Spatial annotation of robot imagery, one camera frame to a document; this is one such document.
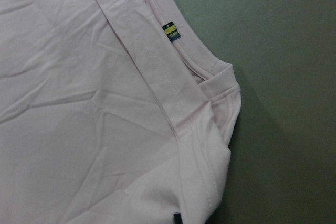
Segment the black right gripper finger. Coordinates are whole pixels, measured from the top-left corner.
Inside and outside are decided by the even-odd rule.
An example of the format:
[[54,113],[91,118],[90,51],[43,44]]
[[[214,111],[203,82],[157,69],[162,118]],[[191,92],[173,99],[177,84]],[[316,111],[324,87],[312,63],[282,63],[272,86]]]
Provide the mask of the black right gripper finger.
[[173,216],[173,224],[182,224],[182,216],[181,216],[181,214],[174,214],[174,216]]

